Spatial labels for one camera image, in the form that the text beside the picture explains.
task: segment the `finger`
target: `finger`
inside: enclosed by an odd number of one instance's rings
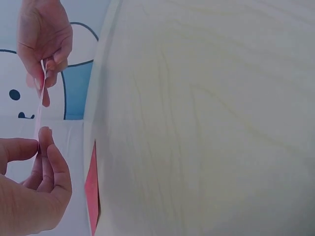
[[[34,55],[33,49],[26,45],[18,43],[17,55],[20,57],[27,72],[29,72],[33,78],[36,78],[39,84],[39,89],[42,88],[45,75],[40,61],[38,61]]]
[[[26,84],[29,88],[34,88],[35,87],[35,81],[32,75],[29,73],[26,74]]]
[[[38,142],[34,139],[0,139],[0,156],[7,161],[24,161],[31,159],[38,150]]]
[[[56,63],[55,63],[54,57],[49,57],[47,60],[44,60],[44,61],[46,61],[46,63],[44,64],[45,68],[47,64],[47,71],[56,69]]]
[[[49,107],[49,105],[50,105],[50,98],[49,98],[48,90],[47,90],[47,87],[44,87],[43,106]]]
[[[38,154],[35,158],[30,176],[21,184],[26,188],[36,190],[43,180],[42,157]]]
[[[54,171],[55,186],[51,192],[59,203],[63,204],[64,209],[68,205],[71,195],[71,177],[69,167],[55,145],[47,148],[48,159]]]
[[[47,72],[47,79],[45,81],[45,87],[50,88],[57,83],[57,72],[49,70]]]
[[[63,40],[61,43],[61,48],[55,52],[54,54],[54,60],[55,63],[58,65],[64,60],[68,58],[72,51],[72,35],[67,37],[66,39]]]
[[[4,232],[1,229],[1,235],[38,234],[58,223],[59,209],[56,209],[56,205],[45,194],[27,189],[4,176],[0,176],[0,186],[5,190],[4,212],[9,213],[1,219],[1,225],[7,226]]]
[[[47,147],[54,144],[52,137],[52,131],[48,127],[43,127],[39,131],[39,145],[42,156],[42,166],[43,166],[43,180],[39,185],[38,192],[48,192],[50,193],[54,188],[54,172],[53,168],[47,158]]]

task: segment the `light wooden surface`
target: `light wooden surface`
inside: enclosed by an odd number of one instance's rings
[[[315,232],[315,2],[112,0],[85,114],[97,235]]]

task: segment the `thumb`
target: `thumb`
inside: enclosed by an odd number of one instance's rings
[[[38,150],[38,142],[33,139],[0,139],[0,156],[10,161],[24,161],[32,158]]]
[[[72,51],[72,36],[65,38],[61,44],[61,48],[55,52],[54,61],[58,65],[61,62],[67,60]]]
[[[40,87],[39,89],[41,89],[44,84],[45,75],[40,61],[38,61],[34,55],[34,50],[19,43],[17,45],[17,54],[24,64],[27,72],[38,81]]]

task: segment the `cartoon bear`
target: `cartoon bear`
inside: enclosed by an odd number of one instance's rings
[[[86,25],[71,23],[73,49],[68,68],[58,73],[48,89],[51,104],[43,108],[48,119],[82,119],[98,37]],[[25,82],[26,69],[15,51],[0,50],[0,116],[34,119],[39,98]]]

